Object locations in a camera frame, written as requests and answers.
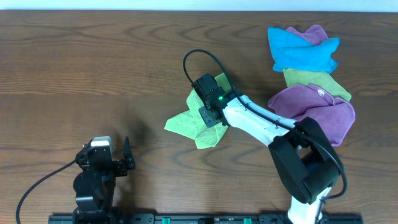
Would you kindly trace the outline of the light green microfiber cloth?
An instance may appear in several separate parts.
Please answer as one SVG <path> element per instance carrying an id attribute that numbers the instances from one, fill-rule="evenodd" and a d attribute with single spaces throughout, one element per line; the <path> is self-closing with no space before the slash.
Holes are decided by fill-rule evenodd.
<path id="1" fill-rule="evenodd" d="M 197 149 L 215 147 L 221 141 L 228 126 L 223 126 L 221 123 L 210 128 L 206 126 L 199 113 L 204 104 L 195 90 L 190 92 L 186 103 L 188 111 L 168 119 L 164 129 L 194 140 Z"/>

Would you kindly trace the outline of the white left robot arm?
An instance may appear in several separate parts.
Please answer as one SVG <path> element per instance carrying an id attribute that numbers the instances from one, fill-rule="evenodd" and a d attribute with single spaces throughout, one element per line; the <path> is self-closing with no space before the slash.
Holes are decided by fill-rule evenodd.
<path id="1" fill-rule="evenodd" d="M 95 137 L 76 155 L 82 169 L 73 182 L 77 208 L 73 223 L 128 223 L 128 217 L 113 207 L 116 178 L 127 176 L 136 168 L 129 138 L 125 138 L 123 158 L 112 159 L 113 145 L 109 136 Z"/>

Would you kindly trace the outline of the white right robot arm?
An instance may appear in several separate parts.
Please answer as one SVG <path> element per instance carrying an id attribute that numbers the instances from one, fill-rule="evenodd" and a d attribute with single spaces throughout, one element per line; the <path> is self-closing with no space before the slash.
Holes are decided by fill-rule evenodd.
<path id="1" fill-rule="evenodd" d="M 346 179 L 342 163 L 320 125 L 276 115 L 246 95 L 222 88 L 197 91 L 207 127 L 218 123 L 241 129 L 268 147 L 279 177 L 291 194 L 292 223 L 319 223 L 331 188 Z"/>

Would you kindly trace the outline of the blue microfiber cloth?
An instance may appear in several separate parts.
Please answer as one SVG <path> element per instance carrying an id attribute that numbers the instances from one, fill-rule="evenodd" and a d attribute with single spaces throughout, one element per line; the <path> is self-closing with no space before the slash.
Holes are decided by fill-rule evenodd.
<path id="1" fill-rule="evenodd" d="M 338 62 L 332 58 L 332 54 L 340 44 L 340 39 L 337 37 L 313 45 L 291 32 L 276 27 L 268 28 L 267 36 L 274 59 L 273 70 L 276 72 L 293 68 L 331 73 L 338 66 Z"/>

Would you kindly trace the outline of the white cloth care label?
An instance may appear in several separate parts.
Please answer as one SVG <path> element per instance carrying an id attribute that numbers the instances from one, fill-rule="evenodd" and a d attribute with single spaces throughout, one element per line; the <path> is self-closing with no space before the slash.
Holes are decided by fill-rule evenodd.
<path id="1" fill-rule="evenodd" d="M 323 90 L 321 90 L 321 89 L 318 89 L 318 94 L 319 94 L 320 96 L 323 96 L 323 95 L 325 94 L 325 92 L 324 92 Z"/>

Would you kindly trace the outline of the olive green microfiber cloth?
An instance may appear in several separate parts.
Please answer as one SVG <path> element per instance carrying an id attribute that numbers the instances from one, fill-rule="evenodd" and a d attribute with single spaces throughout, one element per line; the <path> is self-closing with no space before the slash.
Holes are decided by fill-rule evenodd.
<path id="1" fill-rule="evenodd" d="M 346 101 L 350 101 L 352 98 L 351 94 L 327 72 L 311 72 L 285 68 L 283 74 L 288 87 L 298 84 L 305 86 L 311 84 L 319 86 L 334 97 L 340 97 Z"/>

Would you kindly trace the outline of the purple microfiber cloth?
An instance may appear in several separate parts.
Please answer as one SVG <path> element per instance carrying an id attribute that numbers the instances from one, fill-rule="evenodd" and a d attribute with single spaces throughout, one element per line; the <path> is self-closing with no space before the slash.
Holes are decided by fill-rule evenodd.
<path id="1" fill-rule="evenodd" d="M 325 92 L 318 94 L 318 89 Z M 274 95 L 268 107 L 277 115 L 301 121 L 314 119 L 332 146 L 340 146 L 356 119 L 351 103 L 334 97 L 316 85 L 294 85 Z"/>

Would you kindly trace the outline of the purple cloth behind blue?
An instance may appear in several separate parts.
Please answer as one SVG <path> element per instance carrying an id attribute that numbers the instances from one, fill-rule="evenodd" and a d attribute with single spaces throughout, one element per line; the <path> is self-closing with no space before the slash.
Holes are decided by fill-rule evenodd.
<path id="1" fill-rule="evenodd" d="M 320 45 L 324 40 L 328 39 L 325 30 L 318 24 L 312 25 L 305 32 L 299 32 L 293 27 L 288 27 L 286 31 L 305 39 L 312 45 Z"/>

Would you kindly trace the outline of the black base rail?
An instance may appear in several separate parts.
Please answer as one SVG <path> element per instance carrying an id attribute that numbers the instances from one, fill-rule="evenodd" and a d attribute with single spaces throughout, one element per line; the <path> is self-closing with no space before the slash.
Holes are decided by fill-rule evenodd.
<path id="1" fill-rule="evenodd" d="M 71 215 L 51 215 L 48 224 L 105 223 L 105 224 L 289 224 L 287 215 L 154 215 L 137 213 L 114 220 L 83 220 Z"/>

